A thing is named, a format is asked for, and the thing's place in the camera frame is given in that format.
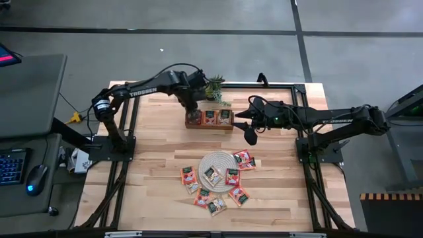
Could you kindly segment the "orange tea packet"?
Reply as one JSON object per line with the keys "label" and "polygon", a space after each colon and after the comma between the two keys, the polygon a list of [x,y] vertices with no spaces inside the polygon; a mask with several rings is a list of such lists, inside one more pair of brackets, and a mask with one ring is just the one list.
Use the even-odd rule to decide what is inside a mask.
{"label": "orange tea packet", "polygon": [[202,115],[203,125],[216,125],[217,124],[217,111],[205,110]]}
{"label": "orange tea packet", "polygon": [[183,185],[197,182],[196,171],[193,166],[184,167],[180,170],[181,181]]}
{"label": "orange tea packet", "polygon": [[238,205],[238,207],[242,206],[250,198],[250,195],[242,186],[236,186],[230,190],[229,196],[233,199],[236,205]]}
{"label": "orange tea packet", "polygon": [[251,157],[250,159],[247,159],[247,160],[239,163],[239,169],[242,170],[242,171],[256,169],[255,158]]}
{"label": "orange tea packet", "polygon": [[210,190],[205,188],[199,188],[194,199],[194,205],[199,206],[201,208],[207,208],[208,200],[211,195],[212,192]]}

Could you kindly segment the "wooden three-compartment box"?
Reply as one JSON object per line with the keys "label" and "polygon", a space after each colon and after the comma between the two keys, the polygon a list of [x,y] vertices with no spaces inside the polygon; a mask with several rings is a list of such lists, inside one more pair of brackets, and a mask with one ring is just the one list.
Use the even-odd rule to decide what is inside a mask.
{"label": "wooden three-compartment box", "polygon": [[[224,125],[219,125],[218,122],[216,125],[203,125],[202,124],[202,115],[203,115],[203,111],[201,110],[201,124],[200,125],[190,125],[187,124],[187,115],[185,117],[185,126],[188,129],[205,129],[205,130],[232,130],[233,129],[233,125],[231,124],[230,126],[224,126]],[[234,123],[234,113],[232,111],[232,123]]]}

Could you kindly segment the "potted succulent plant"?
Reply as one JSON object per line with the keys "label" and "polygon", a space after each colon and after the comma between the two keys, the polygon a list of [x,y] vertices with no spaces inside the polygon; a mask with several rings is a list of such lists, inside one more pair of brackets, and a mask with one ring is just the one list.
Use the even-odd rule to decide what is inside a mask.
{"label": "potted succulent plant", "polygon": [[206,99],[210,101],[215,101],[219,103],[221,106],[231,106],[230,102],[224,101],[222,99],[222,83],[224,82],[224,78],[221,75],[215,75],[212,78],[208,79],[208,85],[206,87]]}

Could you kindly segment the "yellow power plug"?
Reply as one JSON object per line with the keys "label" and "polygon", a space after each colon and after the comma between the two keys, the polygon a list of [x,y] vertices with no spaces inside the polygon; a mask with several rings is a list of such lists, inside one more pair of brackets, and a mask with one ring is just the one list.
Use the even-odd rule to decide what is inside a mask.
{"label": "yellow power plug", "polygon": [[65,124],[78,124],[82,121],[83,117],[78,112],[74,112],[73,116]]}

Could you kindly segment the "black computer mouse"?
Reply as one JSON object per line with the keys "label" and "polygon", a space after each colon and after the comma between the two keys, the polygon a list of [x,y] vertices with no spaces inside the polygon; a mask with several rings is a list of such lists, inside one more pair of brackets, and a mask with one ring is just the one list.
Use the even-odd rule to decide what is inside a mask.
{"label": "black computer mouse", "polygon": [[43,164],[36,165],[30,170],[26,180],[26,193],[29,196],[37,196],[43,191],[47,173],[48,167]]}

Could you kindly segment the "black case with orange stripes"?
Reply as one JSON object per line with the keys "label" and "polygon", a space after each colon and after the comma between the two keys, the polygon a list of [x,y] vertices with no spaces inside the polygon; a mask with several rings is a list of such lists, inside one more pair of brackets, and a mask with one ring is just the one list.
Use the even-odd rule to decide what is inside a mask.
{"label": "black case with orange stripes", "polygon": [[423,194],[365,193],[360,202],[370,233],[423,238]]}

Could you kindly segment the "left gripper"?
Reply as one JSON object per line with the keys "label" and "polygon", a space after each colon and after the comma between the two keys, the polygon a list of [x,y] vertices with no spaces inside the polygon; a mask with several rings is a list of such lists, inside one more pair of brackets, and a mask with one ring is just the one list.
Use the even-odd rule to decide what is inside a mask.
{"label": "left gripper", "polygon": [[185,89],[181,96],[181,105],[189,111],[187,113],[187,124],[201,124],[201,110],[198,110],[198,101],[206,99],[206,88]]}

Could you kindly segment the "silver metal bracket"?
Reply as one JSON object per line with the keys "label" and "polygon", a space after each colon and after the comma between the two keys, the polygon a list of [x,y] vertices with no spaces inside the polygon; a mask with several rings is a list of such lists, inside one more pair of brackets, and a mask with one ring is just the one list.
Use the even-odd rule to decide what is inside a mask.
{"label": "silver metal bracket", "polygon": [[142,236],[142,231],[113,231],[104,234],[104,238],[138,238]]}
{"label": "silver metal bracket", "polygon": [[325,233],[295,232],[295,233],[290,233],[289,238],[327,238],[327,235]]}

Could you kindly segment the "red tea packet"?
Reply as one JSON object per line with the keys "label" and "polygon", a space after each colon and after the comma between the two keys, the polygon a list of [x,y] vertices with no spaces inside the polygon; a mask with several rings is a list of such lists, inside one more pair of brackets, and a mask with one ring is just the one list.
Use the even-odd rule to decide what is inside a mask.
{"label": "red tea packet", "polygon": [[225,173],[225,184],[229,186],[239,186],[241,172],[238,169],[227,169]]}
{"label": "red tea packet", "polygon": [[244,149],[242,151],[235,152],[233,154],[233,157],[238,165],[248,163],[251,160],[251,156],[249,154],[249,151],[247,149]]}

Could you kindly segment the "grey side desk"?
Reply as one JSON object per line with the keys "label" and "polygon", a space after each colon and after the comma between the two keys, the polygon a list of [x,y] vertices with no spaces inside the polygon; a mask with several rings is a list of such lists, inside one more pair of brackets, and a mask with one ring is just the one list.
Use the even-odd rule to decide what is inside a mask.
{"label": "grey side desk", "polygon": [[51,132],[66,63],[63,54],[27,56],[0,68],[0,139]]}

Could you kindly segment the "dark computer desk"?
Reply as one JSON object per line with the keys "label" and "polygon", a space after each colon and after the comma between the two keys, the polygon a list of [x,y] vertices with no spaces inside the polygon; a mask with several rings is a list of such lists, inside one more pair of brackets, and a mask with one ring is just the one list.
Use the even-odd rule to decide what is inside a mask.
{"label": "dark computer desk", "polygon": [[[0,186],[0,218],[26,214],[46,213],[50,207],[53,178],[58,166],[61,136],[50,134],[29,138],[0,140],[0,150],[29,148],[28,163],[22,184]],[[36,165],[48,167],[43,191],[37,196],[26,193],[26,180],[30,170]]]}

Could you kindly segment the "white printed carton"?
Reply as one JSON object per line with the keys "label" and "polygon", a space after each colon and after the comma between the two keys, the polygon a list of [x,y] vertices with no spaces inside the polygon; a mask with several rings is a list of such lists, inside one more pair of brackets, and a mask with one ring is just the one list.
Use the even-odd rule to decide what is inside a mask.
{"label": "white printed carton", "polygon": [[67,148],[67,170],[70,173],[85,174],[92,165],[89,154],[80,149]]}

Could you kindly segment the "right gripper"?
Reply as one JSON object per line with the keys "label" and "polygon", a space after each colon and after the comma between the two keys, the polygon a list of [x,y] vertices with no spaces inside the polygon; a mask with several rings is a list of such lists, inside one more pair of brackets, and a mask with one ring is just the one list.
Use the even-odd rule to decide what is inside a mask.
{"label": "right gripper", "polygon": [[247,122],[234,122],[232,125],[244,131],[244,138],[249,145],[256,145],[258,136],[257,131],[262,129],[260,133],[271,128],[281,128],[282,121],[276,119],[275,116],[267,116],[264,114],[257,114],[255,109],[247,109],[245,111],[235,114],[235,117],[251,119],[251,123]]}

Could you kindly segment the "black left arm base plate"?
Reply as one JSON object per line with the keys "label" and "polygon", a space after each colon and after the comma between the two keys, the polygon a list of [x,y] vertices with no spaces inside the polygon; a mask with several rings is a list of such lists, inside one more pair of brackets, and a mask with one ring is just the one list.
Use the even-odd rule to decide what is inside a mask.
{"label": "black left arm base plate", "polygon": [[134,158],[136,137],[127,136],[127,147],[124,152],[114,149],[112,140],[108,136],[95,136],[92,144],[88,145],[89,160],[130,162]]}

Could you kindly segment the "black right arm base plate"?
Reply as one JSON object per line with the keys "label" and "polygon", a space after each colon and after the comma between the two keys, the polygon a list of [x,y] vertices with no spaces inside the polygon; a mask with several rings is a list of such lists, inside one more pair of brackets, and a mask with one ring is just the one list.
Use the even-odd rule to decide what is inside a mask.
{"label": "black right arm base plate", "polygon": [[341,163],[343,164],[343,156],[341,149],[349,143],[350,140],[343,142],[335,142],[324,149],[310,151],[307,138],[297,138],[295,146],[297,157],[300,163]]}

